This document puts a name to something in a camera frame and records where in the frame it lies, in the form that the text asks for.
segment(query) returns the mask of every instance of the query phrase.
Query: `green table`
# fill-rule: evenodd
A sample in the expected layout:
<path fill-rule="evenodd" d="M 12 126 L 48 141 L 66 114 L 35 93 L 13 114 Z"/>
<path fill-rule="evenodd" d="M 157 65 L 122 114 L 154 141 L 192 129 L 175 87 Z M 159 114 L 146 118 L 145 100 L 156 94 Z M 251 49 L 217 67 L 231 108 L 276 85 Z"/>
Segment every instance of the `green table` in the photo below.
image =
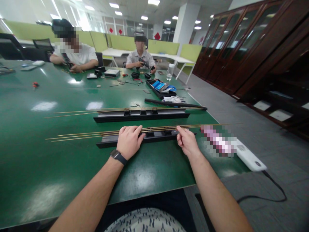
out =
<path fill-rule="evenodd" d="M 98 149 L 100 138 L 51 143 L 45 138 L 68 133 L 118 130 L 125 125 L 166 126 L 212 124 L 204 111 L 191 110 L 187 119 L 95 123 L 95 114 L 44 119 L 54 112 L 86 109 L 154 106 L 145 98 L 158 99 L 146 86 L 118 85 L 117 80 L 87 80 L 88 71 L 70 74 L 64 67 L 46 63 L 29 72 L 20 71 L 21 61 L 4 61 L 16 73 L 0 76 L 1 194 L 0 228 L 57 217 L 100 170 L 112 148 Z M 132 71 L 122 68 L 121 74 Z M 156 73 L 157 78 L 165 76 Z M 132 83 L 131 76 L 120 77 Z M 40 85 L 34 90 L 32 83 Z M 172 80 L 178 89 L 183 87 Z M 177 94 L 198 104 L 185 90 Z M 248 172 L 238 157 L 213 157 L 206 152 L 199 129 L 198 144 L 220 178 Z M 176 141 L 142 144 L 123 169 L 109 203 L 194 185 L 187 157 Z"/>

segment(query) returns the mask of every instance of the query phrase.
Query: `black watch strap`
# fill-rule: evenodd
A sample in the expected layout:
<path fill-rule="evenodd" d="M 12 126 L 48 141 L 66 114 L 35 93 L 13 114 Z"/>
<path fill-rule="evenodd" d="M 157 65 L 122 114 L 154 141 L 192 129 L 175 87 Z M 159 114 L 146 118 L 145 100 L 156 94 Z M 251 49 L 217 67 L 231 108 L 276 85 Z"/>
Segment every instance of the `black watch strap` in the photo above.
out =
<path fill-rule="evenodd" d="M 119 151 L 117 151 L 116 149 L 112 150 L 112 152 L 110 153 L 110 156 L 113 157 L 115 160 L 119 160 L 123 165 L 126 165 L 126 163 L 128 162 Z"/>

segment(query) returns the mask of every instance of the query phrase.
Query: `person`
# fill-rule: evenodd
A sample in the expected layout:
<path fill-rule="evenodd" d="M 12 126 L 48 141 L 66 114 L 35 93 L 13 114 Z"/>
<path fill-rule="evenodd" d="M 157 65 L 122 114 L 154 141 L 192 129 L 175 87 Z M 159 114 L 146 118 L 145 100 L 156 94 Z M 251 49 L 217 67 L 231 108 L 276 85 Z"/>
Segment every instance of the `person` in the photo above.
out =
<path fill-rule="evenodd" d="M 72 73 L 81 73 L 83 70 L 92 69 L 98 65 L 95 49 L 87 44 L 79 43 L 76 31 L 68 20 L 54 19 L 51 28 L 60 38 L 60 45 L 55 46 L 55 52 L 50 56 L 52 63 L 64 64 L 66 54 L 73 63 L 70 68 Z"/>
<path fill-rule="evenodd" d="M 138 67 L 148 69 L 148 67 L 144 66 L 143 62 L 139 61 L 139 58 L 142 58 L 148 63 L 149 68 L 154 66 L 154 69 L 150 71 L 151 74 L 154 74 L 157 70 L 157 67 L 152 55 L 145 49 L 146 37 L 144 35 L 136 35 L 134 37 L 134 41 L 136 45 L 136 51 L 129 54 L 126 61 L 126 68 L 131 69 Z"/>
<path fill-rule="evenodd" d="M 124 167 L 123 163 L 134 156 L 145 137 L 145 134 L 139 136 L 141 129 L 142 126 L 128 126 L 120 129 L 117 148 L 114 151 L 120 154 L 121 159 L 115 159 L 113 158 L 115 156 L 111 155 L 102 169 L 56 220 L 49 230 L 50 232 L 90 232 L 96 230 L 102 215 L 104 220 L 103 213 L 113 187 Z M 214 229 L 224 232 L 253 231 L 240 206 L 201 153 L 195 135 L 188 129 L 183 129 L 180 126 L 177 126 L 177 130 L 179 131 L 177 135 L 178 145 L 189 159 L 203 204 Z M 164 231 L 186 231 L 182 224 L 189 219 L 189 217 L 185 217 L 183 221 L 179 222 L 173 215 L 169 215 L 161 209 L 142 208 L 124 213 L 114 223 L 111 223 L 105 231 L 150 232 L 163 231 L 163 229 Z"/>

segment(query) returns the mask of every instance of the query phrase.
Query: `glass cabinet door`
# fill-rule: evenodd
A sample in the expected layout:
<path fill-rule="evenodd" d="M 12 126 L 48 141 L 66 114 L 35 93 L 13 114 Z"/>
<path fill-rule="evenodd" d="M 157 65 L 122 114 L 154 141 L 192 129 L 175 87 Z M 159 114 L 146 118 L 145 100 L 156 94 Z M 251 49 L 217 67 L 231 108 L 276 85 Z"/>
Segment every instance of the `glass cabinet door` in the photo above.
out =
<path fill-rule="evenodd" d="M 220 23 L 219 23 L 219 26 L 218 26 L 217 30 L 215 31 L 215 34 L 214 34 L 213 38 L 211 39 L 211 43 L 210 43 L 210 45 L 209 45 L 209 47 L 206 51 L 206 55 L 210 55 L 214 45 L 216 44 L 216 41 L 217 41 L 219 35 L 222 32 L 222 29 L 224 28 L 224 26 L 226 24 L 228 17 L 229 17 L 228 15 L 222 16 Z"/>
<path fill-rule="evenodd" d="M 259 7 L 255 7 L 255 10 L 248 10 L 248 12 L 245 14 L 244 18 L 242 19 L 241 23 L 239 24 L 236 32 L 234 33 L 232 39 L 230 40 L 227 47 L 224 49 L 222 58 L 227 59 L 234 48 L 238 45 L 239 41 L 244 36 L 245 32 L 247 31 L 248 27 L 252 23 L 255 15 L 258 12 Z"/>
<path fill-rule="evenodd" d="M 231 35 L 231 33 L 234 29 L 234 26 L 237 23 L 241 13 L 242 13 L 242 11 L 238 11 L 231 17 L 231 20 L 229 21 L 227 27 L 225 28 L 225 30 L 223 32 L 223 35 L 221 36 L 221 38 L 219 39 L 219 42 L 216 45 L 214 52 L 212 53 L 213 56 L 217 56 L 220 53 L 220 51 L 223 48 L 226 40 Z"/>
<path fill-rule="evenodd" d="M 280 7 L 281 4 L 272 5 L 263 12 L 254 28 L 249 32 L 242 46 L 235 53 L 233 60 L 241 61 L 242 58 L 250 51 L 256 41 L 260 38 L 262 32 L 267 27 L 271 19 L 276 15 Z"/>

